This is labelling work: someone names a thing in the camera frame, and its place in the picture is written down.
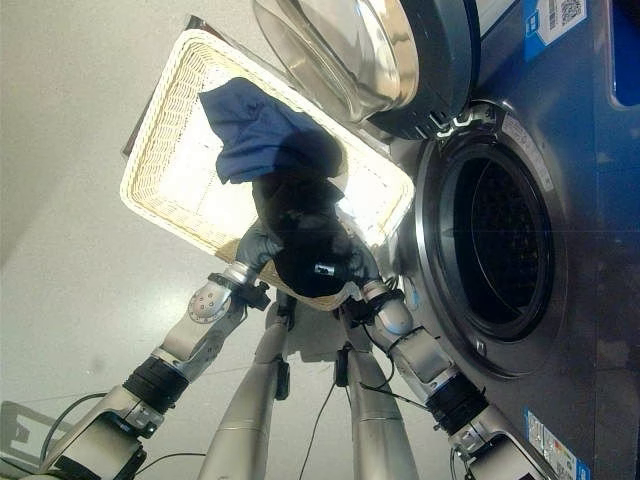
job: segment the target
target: blue cloth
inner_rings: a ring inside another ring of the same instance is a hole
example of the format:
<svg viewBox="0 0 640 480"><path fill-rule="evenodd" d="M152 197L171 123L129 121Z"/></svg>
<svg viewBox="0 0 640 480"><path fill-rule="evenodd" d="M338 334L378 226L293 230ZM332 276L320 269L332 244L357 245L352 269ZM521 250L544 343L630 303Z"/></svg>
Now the blue cloth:
<svg viewBox="0 0 640 480"><path fill-rule="evenodd" d="M222 183L248 182L278 170L335 177L337 142L311 117L294 112L244 78L200 94L209 125L224 143L216 170Z"/></svg>

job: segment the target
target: warning sticker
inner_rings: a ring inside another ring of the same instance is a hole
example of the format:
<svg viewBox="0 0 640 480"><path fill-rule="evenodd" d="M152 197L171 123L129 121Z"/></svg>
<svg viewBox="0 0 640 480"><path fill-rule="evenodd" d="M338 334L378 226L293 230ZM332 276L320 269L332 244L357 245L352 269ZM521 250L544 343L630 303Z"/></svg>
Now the warning sticker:
<svg viewBox="0 0 640 480"><path fill-rule="evenodd" d="M529 443L544 456L560 480L591 480L591 471L529 410L524 411Z"/></svg>
<svg viewBox="0 0 640 480"><path fill-rule="evenodd" d="M525 0L525 58L532 59L585 18L586 0Z"/></svg>

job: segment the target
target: sticker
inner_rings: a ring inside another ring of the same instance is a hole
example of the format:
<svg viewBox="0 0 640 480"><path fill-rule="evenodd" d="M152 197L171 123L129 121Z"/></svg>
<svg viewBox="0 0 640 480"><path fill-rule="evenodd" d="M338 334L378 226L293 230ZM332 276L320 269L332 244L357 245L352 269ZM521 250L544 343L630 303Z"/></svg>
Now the sticker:
<svg viewBox="0 0 640 480"><path fill-rule="evenodd" d="M586 0L525 0L525 59L531 60L585 18Z"/></svg>
<svg viewBox="0 0 640 480"><path fill-rule="evenodd" d="M560 480L591 480L587 465L547 430L528 409L524 411L527 440L549 462Z"/></svg>
<svg viewBox="0 0 640 480"><path fill-rule="evenodd" d="M504 120L502 122L502 131L513 138L513 140L522 148L524 153L527 154L529 160L533 165L533 169L538 174L538 178L542 183L542 188L545 192L550 192L553 190L553 182L551 181L551 175L549 175L549 170L547 170L547 166L542 159L542 154L536 144L533 142L533 138L531 135L527 133L520 122L518 122L515 118L513 118L508 113L504 116Z"/></svg>

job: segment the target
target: qr code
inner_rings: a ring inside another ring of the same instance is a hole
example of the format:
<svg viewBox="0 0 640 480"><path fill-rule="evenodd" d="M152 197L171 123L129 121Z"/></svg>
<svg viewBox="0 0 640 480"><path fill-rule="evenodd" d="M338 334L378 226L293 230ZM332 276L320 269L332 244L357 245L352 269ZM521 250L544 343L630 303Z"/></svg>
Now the qr code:
<svg viewBox="0 0 640 480"><path fill-rule="evenodd" d="M556 28L557 17L556 0L549 0L549 30Z"/></svg>
<svg viewBox="0 0 640 480"><path fill-rule="evenodd" d="M582 14L582 0L562 0L562 26Z"/></svg>

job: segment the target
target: washing machine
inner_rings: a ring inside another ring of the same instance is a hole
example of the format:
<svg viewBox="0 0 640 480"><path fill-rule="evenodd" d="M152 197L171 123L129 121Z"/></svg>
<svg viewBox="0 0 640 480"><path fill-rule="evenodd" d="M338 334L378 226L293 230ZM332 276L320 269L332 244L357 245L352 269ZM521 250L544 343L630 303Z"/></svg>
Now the washing machine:
<svg viewBox="0 0 640 480"><path fill-rule="evenodd" d="M640 4L255 5L307 96L416 141L414 316L562 478L640 479Z"/></svg>

